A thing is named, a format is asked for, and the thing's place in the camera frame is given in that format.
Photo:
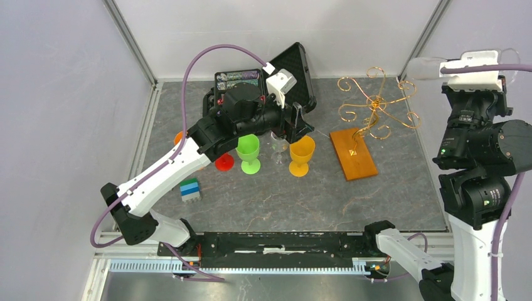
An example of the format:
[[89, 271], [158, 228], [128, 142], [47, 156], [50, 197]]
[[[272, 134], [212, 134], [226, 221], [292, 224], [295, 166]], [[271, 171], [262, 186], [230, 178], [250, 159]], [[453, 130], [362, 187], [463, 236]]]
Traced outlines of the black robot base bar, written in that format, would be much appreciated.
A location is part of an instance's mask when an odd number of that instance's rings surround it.
[[386, 258], [362, 233], [204, 232], [176, 249], [202, 268], [347, 268], [354, 258]]

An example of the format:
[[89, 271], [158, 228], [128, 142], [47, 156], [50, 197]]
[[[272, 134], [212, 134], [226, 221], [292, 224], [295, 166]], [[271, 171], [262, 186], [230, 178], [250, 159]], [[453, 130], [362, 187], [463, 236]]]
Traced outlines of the yellow wine glass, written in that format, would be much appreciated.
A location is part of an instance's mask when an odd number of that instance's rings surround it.
[[312, 159], [315, 149], [316, 143], [308, 135], [290, 145], [289, 152], [292, 161], [289, 164], [289, 172], [293, 176], [303, 177], [308, 173], [308, 163]]

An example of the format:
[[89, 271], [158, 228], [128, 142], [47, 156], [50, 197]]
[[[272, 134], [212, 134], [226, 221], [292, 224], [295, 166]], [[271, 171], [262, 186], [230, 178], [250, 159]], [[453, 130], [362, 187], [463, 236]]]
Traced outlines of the green wine glass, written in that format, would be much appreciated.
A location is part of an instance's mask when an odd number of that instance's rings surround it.
[[241, 169], [245, 174], [256, 174], [261, 163], [258, 160], [260, 152], [260, 141], [254, 134], [245, 135], [238, 139], [236, 148], [238, 157], [242, 160]]

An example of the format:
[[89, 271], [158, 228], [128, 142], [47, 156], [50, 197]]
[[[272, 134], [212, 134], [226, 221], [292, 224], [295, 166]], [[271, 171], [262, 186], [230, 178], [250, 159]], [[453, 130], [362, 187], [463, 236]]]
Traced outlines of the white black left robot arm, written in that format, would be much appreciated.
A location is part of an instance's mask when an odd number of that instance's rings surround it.
[[297, 142], [314, 130], [303, 116], [315, 107], [308, 83], [261, 89], [240, 82], [226, 90], [152, 166], [123, 184], [109, 182], [101, 188], [122, 240], [127, 245], [162, 241], [181, 255], [192, 254], [197, 239], [185, 223], [155, 212], [153, 206], [188, 176], [236, 149], [241, 137], [272, 131], [289, 143]]

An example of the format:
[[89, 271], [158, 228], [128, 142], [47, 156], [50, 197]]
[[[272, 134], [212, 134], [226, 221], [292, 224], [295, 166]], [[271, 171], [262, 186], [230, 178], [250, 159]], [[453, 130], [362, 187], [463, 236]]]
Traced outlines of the orange wine glass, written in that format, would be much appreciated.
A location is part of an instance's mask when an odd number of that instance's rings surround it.
[[177, 146], [181, 142], [182, 139], [183, 139], [183, 132], [180, 131], [174, 137], [174, 145]]

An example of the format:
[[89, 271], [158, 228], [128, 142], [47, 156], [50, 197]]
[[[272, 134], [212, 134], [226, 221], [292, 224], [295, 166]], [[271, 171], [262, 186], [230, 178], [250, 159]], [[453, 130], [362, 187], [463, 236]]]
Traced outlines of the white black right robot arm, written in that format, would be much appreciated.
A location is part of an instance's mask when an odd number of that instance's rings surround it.
[[454, 242], [454, 261], [433, 259], [387, 221], [367, 225], [362, 246], [384, 253], [418, 283], [424, 300], [503, 300], [503, 236], [524, 174], [531, 170], [531, 125], [511, 119], [506, 79], [446, 82], [451, 113], [434, 158]]

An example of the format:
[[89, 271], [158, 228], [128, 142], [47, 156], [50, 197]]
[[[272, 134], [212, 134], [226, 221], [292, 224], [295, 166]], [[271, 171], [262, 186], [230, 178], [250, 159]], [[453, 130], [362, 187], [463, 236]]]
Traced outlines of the red wine glass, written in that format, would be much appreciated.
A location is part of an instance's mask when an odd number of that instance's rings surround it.
[[226, 172], [234, 166], [234, 163], [235, 160], [233, 156], [229, 153], [225, 153], [215, 161], [215, 167], [221, 172]]

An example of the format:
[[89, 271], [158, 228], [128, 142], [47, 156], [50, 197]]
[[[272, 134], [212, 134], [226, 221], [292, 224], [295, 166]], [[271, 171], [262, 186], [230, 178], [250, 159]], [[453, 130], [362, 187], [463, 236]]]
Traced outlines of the clear wine glass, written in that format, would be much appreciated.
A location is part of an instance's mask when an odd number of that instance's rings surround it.
[[[501, 51], [500, 62], [497, 66], [486, 67], [485, 70], [497, 70], [501, 71], [531, 71], [530, 64], [521, 63], [520, 56], [518, 51], [513, 48], [506, 48]], [[447, 60], [457, 60], [459, 58], [448, 59], [448, 58], [439, 58], [439, 57], [418, 57], [410, 60], [407, 64], [406, 73], [407, 76], [416, 79], [416, 80], [432, 80], [438, 79], [439, 76], [439, 65], [442, 62]]]
[[279, 166], [283, 165], [286, 160], [284, 152], [289, 148], [289, 143], [281, 137], [278, 137], [275, 133], [271, 132], [271, 146], [272, 146], [272, 160]]

